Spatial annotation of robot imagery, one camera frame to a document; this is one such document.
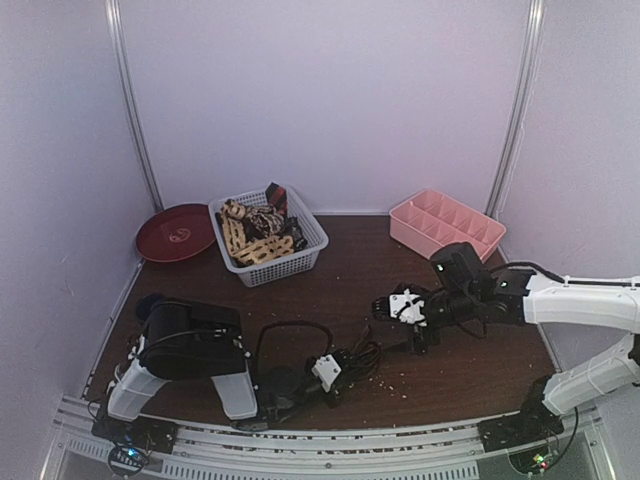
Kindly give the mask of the dark brown red patterned tie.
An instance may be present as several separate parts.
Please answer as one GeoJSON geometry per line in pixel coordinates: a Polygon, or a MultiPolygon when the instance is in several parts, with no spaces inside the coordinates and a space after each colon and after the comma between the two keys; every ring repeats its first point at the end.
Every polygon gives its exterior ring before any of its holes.
{"type": "Polygon", "coordinates": [[[356,347],[370,346],[377,350],[380,354],[383,352],[402,352],[412,354],[413,347],[413,329],[411,327],[403,327],[401,329],[402,336],[391,342],[381,342],[374,337],[374,331],[370,325],[366,325],[361,331],[355,343],[356,347]]]}

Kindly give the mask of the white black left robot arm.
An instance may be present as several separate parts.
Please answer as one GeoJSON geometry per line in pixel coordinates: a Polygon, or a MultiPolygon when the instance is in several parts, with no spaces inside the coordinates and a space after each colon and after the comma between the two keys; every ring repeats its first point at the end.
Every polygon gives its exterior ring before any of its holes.
{"type": "Polygon", "coordinates": [[[317,402],[335,407],[343,390],[372,376],[381,360],[382,348],[369,328],[352,347],[336,349],[331,330],[317,322],[277,321],[263,327],[258,338],[279,328],[305,327],[322,332],[326,344],[300,370],[261,371],[260,352],[245,346],[240,314],[233,308],[152,293],[138,301],[135,315],[140,334],[125,365],[115,369],[97,415],[123,444],[143,436],[143,407],[169,383],[211,381],[232,426],[261,431],[317,402]]]}

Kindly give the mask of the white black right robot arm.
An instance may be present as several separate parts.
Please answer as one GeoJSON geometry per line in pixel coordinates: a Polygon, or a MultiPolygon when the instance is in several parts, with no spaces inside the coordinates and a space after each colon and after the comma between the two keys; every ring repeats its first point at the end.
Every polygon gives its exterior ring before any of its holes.
{"type": "Polygon", "coordinates": [[[533,262],[486,267],[467,243],[447,245],[430,258],[441,289],[406,286],[389,298],[392,318],[436,330],[466,320],[506,325],[575,324],[607,327],[623,337],[605,351],[541,381],[513,419],[519,440],[535,440],[559,417],[639,381],[639,280],[560,276],[533,262]]]}

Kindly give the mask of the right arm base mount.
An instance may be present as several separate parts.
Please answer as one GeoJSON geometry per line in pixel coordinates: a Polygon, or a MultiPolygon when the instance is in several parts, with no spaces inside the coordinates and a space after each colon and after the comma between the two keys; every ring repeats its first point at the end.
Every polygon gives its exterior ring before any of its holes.
{"type": "Polygon", "coordinates": [[[481,421],[477,428],[486,453],[547,440],[564,432],[561,418],[533,398],[525,400],[518,413],[481,421]]]}

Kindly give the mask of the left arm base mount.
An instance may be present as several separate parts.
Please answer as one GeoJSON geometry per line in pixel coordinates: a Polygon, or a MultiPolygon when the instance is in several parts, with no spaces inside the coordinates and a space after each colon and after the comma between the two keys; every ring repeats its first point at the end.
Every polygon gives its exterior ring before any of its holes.
{"type": "Polygon", "coordinates": [[[106,463],[119,479],[130,479],[151,464],[153,453],[171,454],[178,434],[175,422],[139,416],[133,421],[107,414],[105,402],[91,400],[87,412],[92,418],[91,434],[111,445],[106,463]]]}

